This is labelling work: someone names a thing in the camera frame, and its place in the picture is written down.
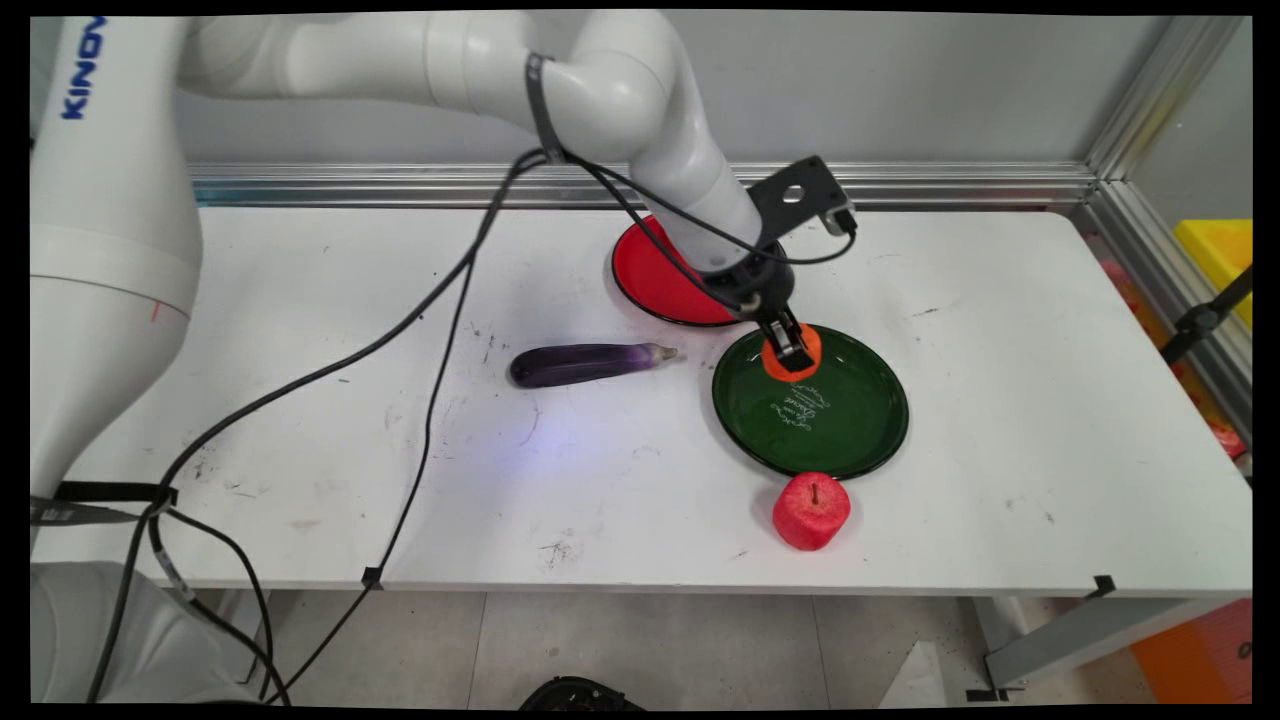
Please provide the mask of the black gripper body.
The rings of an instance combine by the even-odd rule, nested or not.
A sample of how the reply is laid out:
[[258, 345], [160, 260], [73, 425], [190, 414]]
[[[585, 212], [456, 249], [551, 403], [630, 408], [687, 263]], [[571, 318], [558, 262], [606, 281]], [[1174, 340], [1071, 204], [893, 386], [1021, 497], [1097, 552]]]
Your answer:
[[718, 297], [740, 306], [736, 311], [731, 310], [737, 319], [797, 323], [790, 307], [796, 282], [794, 270], [785, 263], [787, 254], [777, 241], [765, 245], [762, 251], [782, 258], [782, 261], [748, 254], [727, 270], [701, 272], [700, 279]]

